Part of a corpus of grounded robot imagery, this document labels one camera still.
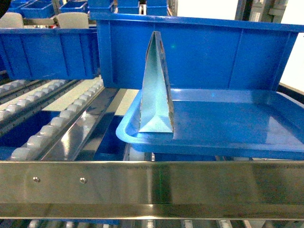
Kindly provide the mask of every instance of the stainless steel rail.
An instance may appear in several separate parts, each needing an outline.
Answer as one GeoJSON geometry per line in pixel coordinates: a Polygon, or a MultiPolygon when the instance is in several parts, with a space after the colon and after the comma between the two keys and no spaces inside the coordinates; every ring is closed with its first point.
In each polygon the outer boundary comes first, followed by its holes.
{"type": "Polygon", "coordinates": [[[0,218],[304,220],[304,162],[10,162],[0,218]]]}

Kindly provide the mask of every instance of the triangular metal piece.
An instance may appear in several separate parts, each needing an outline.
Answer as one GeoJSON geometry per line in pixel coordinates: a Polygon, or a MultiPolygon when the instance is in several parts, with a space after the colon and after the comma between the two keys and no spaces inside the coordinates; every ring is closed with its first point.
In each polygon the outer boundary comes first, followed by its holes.
{"type": "Polygon", "coordinates": [[[161,33],[154,31],[146,53],[139,132],[172,133],[173,101],[161,33]]]}

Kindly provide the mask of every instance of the white roller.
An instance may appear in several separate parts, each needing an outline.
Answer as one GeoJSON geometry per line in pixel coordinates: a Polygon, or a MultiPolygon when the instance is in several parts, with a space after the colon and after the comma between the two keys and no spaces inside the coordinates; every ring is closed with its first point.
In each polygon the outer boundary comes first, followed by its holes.
{"type": "Polygon", "coordinates": [[[84,95],[88,95],[88,96],[93,96],[93,92],[91,92],[91,91],[85,91],[84,92],[84,95]]]}
{"type": "Polygon", "coordinates": [[[9,111],[11,113],[14,113],[16,111],[18,111],[19,109],[21,109],[22,107],[20,105],[17,105],[17,104],[11,104],[11,105],[8,105],[6,107],[6,111],[9,111]]]}
{"type": "Polygon", "coordinates": [[[29,153],[30,153],[30,148],[25,148],[25,147],[17,148],[11,154],[11,160],[25,161],[29,153]]]}
{"type": "Polygon", "coordinates": [[[66,223],[66,228],[73,228],[74,227],[74,222],[67,222],[66,223]]]}
{"type": "Polygon", "coordinates": [[[33,102],[33,101],[36,101],[37,99],[39,99],[39,97],[36,95],[29,95],[29,96],[27,96],[26,99],[33,102]]]}
{"type": "Polygon", "coordinates": [[[86,101],[82,99],[76,99],[73,103],[75,105],[83,106],[86,103],[86,101]]]}
{"type": "Polygon", "coordinates": [[[54,85],[54,84],[48,86],[48,88],[50,88],[51,90],[55,90],[55,89],[57,89],[58,87],[59,87],[59,86],[54,85]]]}
{"type": "Polygon", "coordinates": [[[63,110],[60,112],[59,116],[65,119],[70,119],[74,115],[74,112],[71,110],[63,110]]]}
{"type": "Polygon", "coordinates": [[[144,161],[144,153],[138,152],[133,147],[130,146],[129,158],[130,161],[144,161]]]}
{"type": "Polygon", "coordinates": [[[9,112],[7,110],[1,110],[0,111],[0,120],[3,120],[3,119],[7,118],[10,115],[11,115],[11,112],[9,112]]]}
{"type": "Polygon", "coordinates": [[[21,86],[21,85],[22,85],[22,84],[21,84],[20,82],[18,82],[18,81],[12,82],[12,83],[11,83],[11,86],[14,87],[14,88],[17,88],[17,87],[19,87],[19,86],[21,86]]]}
{"type": "Polygon", "coordinates": [[[41,91],[42,91],[42,92],[45,92],[46,94],[48,94],[49,92],[51,92],[51,91],[53,91],[53,90],[50,89],[50,88],[43,88],[41,91]]]}
{"type": "Polygon", "coordinates": [[[73,111],[73,112],[77,112],[77,111],[79,111],[80,108],[81,107],[79,105],[70,104],[66,109],[70,110],[70,111],[73,111]]]}
{"type": "Polygon", "coordinates": [[[92,88],[100,89],[100,88],[101,88],[101,85],[100,85],[100,84],[94,84],[94,85],[92,86],[92,88]]]}
{"type": "Polygon", "coordinates": [[[90,99],[90,96],[89,96],[89,95],[86,95],[86,94],[82,94],[82,95],[79,96],[78,99],[87,101],[88,99],[90,99]]]}
{"type": "Polygon", "coordinates": [[[41,220],[31,220],[31,222],[28,225],[28,228],[38,228],[41,220]]]}
{"type": "Polygon", "coordinates": [[[97,88],[91,87],[88,89],[88,91],[92,92],[92,93],[96,93],[97,92],[97,88]]]}
{"type": "Polygon", "coordinates": [[[96,84],[99,84],[101,86],[104,86],[104,81],[103,80],[99,80],[98,82],[96,82],[96,84]]]}
{"type": "Polygon", "coordinates": [[[48,143],[49,138],[41,135],[33,135],[28,139],[27,147],[33,150],[42,149],[48,143]]]}
{"type": "Polygon", "coordinates": [[[20,105],[21,107],[25,107],[25,106],[27,106],[29,104],[30,104],[30,101],[26,100],[26,99],[22,99],[22,100],[18,100],[17,101],[17,105],[20,105]]]}
{"type": "Polygon", "coordinates": [[[27,80],[18,80],[18,82],[22,85],[26,84],[28,81],[27,80]]]}
{"type": "Polygon", "coordinates": [[[34,93],[34,96],[43,97],[45,94],[47,94],[47,93],[45,93],[45,92],[43,92],[43,91],[36,91],[36,92],[34,93]]]}
{"type": "Polygon", "coordinates": [[[40,134],[45,137],[52,137],[58,129],[55,126],[45,125],[41,128],[40,134]]]}
{"type": "Polygon", "coordinates": [[[67,122],[67,119],[63,117],[54,117],[51,120],[51,125],[56,127],[62,127],[67,122]]]}
{"type": "Polygon", "coordinates": [[[58,87],[61,87],[63,84],[64,84],[64,83],[63,83],[63,82],[60,82],[60,81],[54,83],[54,85],[55,85],[55,86],[58,86],[58,87]]]}
{"type": "Polygon", "coordinates": [[[9,85],[4,85],[2,88],[5,90],[11,90],[13,88],[13,86],[11,84],[9,84],[9,85]]]}

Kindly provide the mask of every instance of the roller conveyor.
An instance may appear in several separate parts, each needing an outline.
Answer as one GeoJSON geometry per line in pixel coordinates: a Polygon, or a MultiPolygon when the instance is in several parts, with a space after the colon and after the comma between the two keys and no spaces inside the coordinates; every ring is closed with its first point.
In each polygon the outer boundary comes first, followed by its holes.
{"type": "MultiPolygon", "coordinates": [[[[95,83],[15,149],[32,150],[35,156],[12,153],[9,160],[21,162],[0,161],[5,180],[0,183],[0,217],[3,222],[26,219],[4,227],[256,228],[255,219],[304,219],[301,161],[144,162],[154,156],[138,153],[128,144],[109,145],[107,138],[116,129],[112,125],[119,122],[114,114],[124,94],[123,89],[95,83]],[[49,140],[35,140],[39,136],[49,140]],[[130,220],[119,225],[66,222],[71,219],[130,220]]],[[[38,101],[33,99],[33,107],[38,101]]],[[[264,228],[298,225],[262,224],[264,228]]]]}

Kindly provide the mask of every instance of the blue bin row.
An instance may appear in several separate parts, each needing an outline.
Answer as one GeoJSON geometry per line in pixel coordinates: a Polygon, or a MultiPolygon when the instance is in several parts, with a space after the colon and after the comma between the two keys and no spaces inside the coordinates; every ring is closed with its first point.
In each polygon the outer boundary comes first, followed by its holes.
{"type": "Polygon", "coordinates": [[[87,13],[88,5],[87,5],[87,1],[68,1],[59,9],[61,13],[69,13],[69,12],[87,13]]]}
{"type": "Polygon", "coordinates": [[[28,19],[50,18],[55,14],[52,2],[44,0],[15,0],[11,2],[8,12],[20,13],[28,19]]]}
{"type": "MultiPolygon", "coordinates": [[[[113,0],[88,0],[90,7],[108,7],[113,0]]],[[[118,7],[138,7],[138,0],[118,0],[118,7]]],[[[147,0],[147,6],[167,6],[167,0],[147,0]]]]}
{"type": "Polygon", "coordinates": [[[99,73],[96,29],[0,29],[12,80],[91,79],[99,73]]]}

